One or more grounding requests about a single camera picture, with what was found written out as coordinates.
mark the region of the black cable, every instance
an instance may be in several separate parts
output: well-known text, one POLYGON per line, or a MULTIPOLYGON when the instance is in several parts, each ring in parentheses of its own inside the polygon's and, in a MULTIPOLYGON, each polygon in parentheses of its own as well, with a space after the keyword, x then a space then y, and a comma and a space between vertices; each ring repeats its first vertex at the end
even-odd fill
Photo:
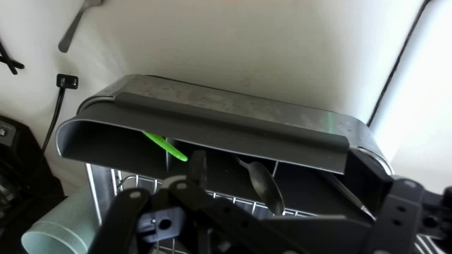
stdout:
POLYGON ((394 67, 393 67, 393 70, 392 70, 392 72, 390 72, 390 75, 389 75, 389 78, 387 78, 387 81, 386 81, 386 84, 385 84, 385 87, 383 87, 383 91, 382 91, 382 94, 380 94, 380 96, 379 96, 379 101, 377 101, 376 106, 373 108, 372 116, 370 116, 370 119, 369 119, 369 122, 368 122, 368 126, 369 126, 369 127, 372 126, 372 123, 373 123, 373 120, 375 120, 375 118, 376 118, 376 115, 377 115, 377 112, 379 112, 379 108, 380 108, 380 105, 382 105, 382 102, 383 102, 383 98, 385 98, 385 95, 386 95, 386 92, 387 92, 387 89, 389 89, 389 87, 390 87, 390 84, 392 84, 392 81, 393 81, 393 77, 394 77, 396 71, 399 70, 401 57, 404 55, 404 53, 406 53, 406 50, 407 50, 407 46, 409 46, 409 43, 410 43, 410 40, 411 40, 411 36, 413 36, 414 30, 417 29, 420 20, 421 20, 421 17, 423 17, 423 15, 424 15, 424 12, 426 12, 426 8, 428 6, 430 2, 431 2, 431 0, 424 0, 424 3, 423 3, 423 6, 421 6, 421 9, 420 9, 420 12, 418 12, 418 15, 417 15, 413 26, 411 26, 411 29, 410 29, 410 31, 409 31, 409 36, 407 36, 407 39, 406 39, 406 41, 404 41, 404 46, 401 47, 401 51, 400 51, 400 54, 399 54, 399 57, 397 57, 397 60, 396 60, 396 64, 394 64, 394 67))
POLYGON ((51 126, 48 127, 46 140, 44 140, 43 154, 46 153, 47 146, 48 146, 48 142, 50 142, 51 137, 53 137, 55 125, 57 125, 58 118, 60 118, 61 106, 62 106, 62 102, 64 102, 64 99, 65 99, 65 92, 67 92, 65 88, 60 88, 58 98, 57 98, 57 105, 55 105, 55 111, 54 111, 54 118, 53 118, 51 126))

